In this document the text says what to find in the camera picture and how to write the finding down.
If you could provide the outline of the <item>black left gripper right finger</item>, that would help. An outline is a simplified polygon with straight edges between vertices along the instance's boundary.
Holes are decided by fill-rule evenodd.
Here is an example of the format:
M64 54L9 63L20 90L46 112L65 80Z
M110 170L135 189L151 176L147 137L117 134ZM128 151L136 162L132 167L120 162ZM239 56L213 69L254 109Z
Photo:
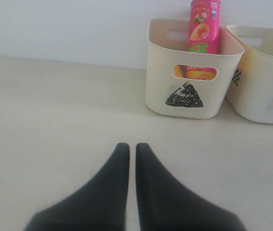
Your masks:
M181 184L147 143L136 145L136 195L142 231L245 231L239 217Z

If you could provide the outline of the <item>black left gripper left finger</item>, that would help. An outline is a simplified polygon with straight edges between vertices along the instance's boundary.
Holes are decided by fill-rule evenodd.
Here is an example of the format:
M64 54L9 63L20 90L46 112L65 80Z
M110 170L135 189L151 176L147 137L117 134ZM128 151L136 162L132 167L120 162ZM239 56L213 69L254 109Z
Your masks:
M84 186L36 213L27 231L124 231L130 147L118 143L103 167Z

